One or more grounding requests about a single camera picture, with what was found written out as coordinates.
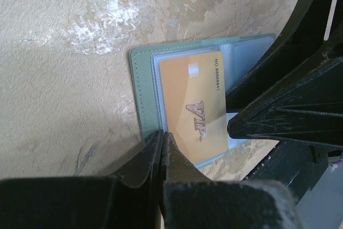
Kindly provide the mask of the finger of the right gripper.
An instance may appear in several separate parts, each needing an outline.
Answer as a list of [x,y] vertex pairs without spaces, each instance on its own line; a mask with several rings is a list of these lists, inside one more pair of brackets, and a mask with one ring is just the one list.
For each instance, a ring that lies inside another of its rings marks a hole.
[[227,112],[243,110],[324,43],[332,0],[297,0],[271,47],[226,95]]
[[231,138],[342,148],[342,44],[319,51],[228,123]]

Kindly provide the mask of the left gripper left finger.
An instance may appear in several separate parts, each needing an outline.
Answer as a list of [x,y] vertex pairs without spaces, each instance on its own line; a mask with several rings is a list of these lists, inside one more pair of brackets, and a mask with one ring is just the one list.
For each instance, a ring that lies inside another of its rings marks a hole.
[[105,176],[1,181],[1,228],[159,228],[163,131]]

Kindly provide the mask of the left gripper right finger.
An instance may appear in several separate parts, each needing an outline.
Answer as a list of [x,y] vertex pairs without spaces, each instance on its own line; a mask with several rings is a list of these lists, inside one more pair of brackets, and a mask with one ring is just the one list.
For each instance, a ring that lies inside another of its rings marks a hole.
[[165,133],[162,147],[165,228],[302,228],[292,195],[273,180],[212,181]]

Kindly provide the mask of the teal leather card holder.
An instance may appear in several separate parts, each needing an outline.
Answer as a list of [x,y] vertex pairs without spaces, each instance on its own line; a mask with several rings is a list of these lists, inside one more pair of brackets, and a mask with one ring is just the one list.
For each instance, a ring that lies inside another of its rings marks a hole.
[[167,131],[159,68],[162,60],[220,51],[223,54],[225,92],[228,93],[261,59],[274,40],[274,34],[262,34],[132,49],[130,51],[132,82],[143,138],[148,139],[149,134],[157,130]]

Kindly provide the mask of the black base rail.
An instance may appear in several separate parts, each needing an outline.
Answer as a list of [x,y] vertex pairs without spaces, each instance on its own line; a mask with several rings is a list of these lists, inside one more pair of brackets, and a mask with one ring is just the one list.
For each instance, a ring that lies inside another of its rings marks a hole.
[[244,179],[279,181],[298,203],[314,188],[328,166],[328,149],[324,147],[279,142]]

